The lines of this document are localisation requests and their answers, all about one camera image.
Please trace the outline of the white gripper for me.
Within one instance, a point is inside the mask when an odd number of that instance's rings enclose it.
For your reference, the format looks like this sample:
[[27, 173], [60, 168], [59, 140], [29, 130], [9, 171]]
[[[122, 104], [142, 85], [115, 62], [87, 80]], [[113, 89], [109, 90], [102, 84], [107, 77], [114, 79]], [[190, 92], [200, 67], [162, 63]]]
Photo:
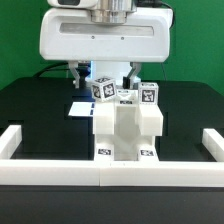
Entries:
[[135, 0], [47, 0], [40, 32], [40, 54], [46, 60], [69, 61], [80, 87], [77, 61], [131, 62], [123, 77], [132, 89], [139, 62], [163, 62], [169, 56], [173, 11], [138, 7]]

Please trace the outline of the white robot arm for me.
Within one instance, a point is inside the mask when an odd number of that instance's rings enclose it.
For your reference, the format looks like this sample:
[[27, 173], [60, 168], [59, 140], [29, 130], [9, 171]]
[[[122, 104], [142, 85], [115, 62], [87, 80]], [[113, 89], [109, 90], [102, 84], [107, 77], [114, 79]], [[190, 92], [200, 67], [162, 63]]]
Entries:
[[129, 62], [123, 87], [131, 89], [143, 62], [169, 56], [174, 13], [160, 3], [137, 0], [47, 0], [39, 50], [46, 60]]

